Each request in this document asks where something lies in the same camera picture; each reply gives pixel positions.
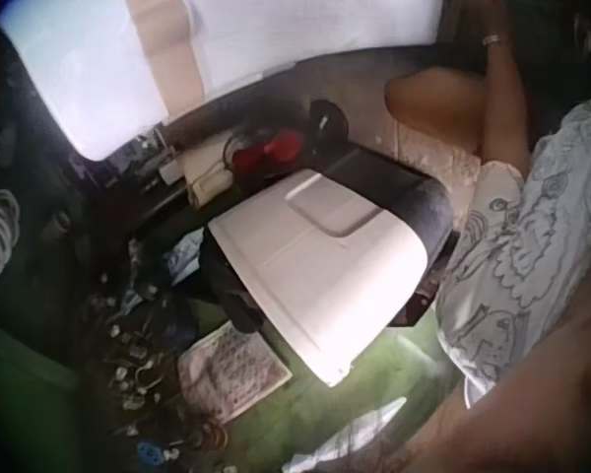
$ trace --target blue object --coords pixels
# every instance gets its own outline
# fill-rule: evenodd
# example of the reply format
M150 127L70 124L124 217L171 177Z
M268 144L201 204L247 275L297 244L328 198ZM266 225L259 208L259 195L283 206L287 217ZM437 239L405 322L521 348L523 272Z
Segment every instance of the blue object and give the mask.
M164 465L164 454L162 449L158 446L148 443L147 441L141 441L138 443L138 458L145 465L149 466L161 466Z

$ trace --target person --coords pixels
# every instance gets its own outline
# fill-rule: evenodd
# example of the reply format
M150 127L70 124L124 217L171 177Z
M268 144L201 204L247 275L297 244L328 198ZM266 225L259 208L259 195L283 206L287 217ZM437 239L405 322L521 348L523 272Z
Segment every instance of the person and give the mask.
M591 471L591 101L530 154L505 4L477 3L482 167L435 306L464 380L387 469Z

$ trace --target bracelet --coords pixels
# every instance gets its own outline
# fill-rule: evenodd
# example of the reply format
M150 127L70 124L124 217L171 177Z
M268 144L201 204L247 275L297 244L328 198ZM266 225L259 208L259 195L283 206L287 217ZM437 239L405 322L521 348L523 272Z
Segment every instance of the bracelet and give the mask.
M498 34L489 34L482 40L482 44L484 46L490 46L491 44L495 44L496 42L503 42L503 39L501 39L501 36L499 36Z

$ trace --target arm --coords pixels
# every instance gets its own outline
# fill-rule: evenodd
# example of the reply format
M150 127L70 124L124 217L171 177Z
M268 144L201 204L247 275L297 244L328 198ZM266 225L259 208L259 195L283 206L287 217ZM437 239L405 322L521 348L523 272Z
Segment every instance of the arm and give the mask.
M525 95L506 35L500 33L505 29L497 26L506 12L498 0L487 4L488 30L503 40L488 46L483 162L512 165L525 179L530 167Z

